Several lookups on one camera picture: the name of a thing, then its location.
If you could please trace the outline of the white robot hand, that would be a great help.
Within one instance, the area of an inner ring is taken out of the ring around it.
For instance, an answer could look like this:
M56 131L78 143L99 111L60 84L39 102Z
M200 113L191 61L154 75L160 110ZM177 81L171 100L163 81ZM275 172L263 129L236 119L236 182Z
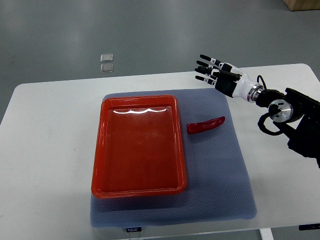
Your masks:
M201 54L200 58L209 62L197 60L199 65L195 71L207 76L217 76L216 79L196 75L197 80L203 81L224 95L231 98L252 100L254 93L259 89L259 84L250 80L248 74L230 63L225 63L216 58Z

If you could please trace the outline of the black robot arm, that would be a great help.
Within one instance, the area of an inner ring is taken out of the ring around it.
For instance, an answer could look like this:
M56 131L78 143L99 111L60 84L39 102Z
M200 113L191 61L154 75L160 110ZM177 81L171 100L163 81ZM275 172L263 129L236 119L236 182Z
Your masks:
M207 55L197 61L196 79L230 98L255 103L267 112L258 120L259 129L270 136L284 134L288 148L306 158L320 159L320 103L292 88L282 93L269 89L261 75L256 81L238 67Z

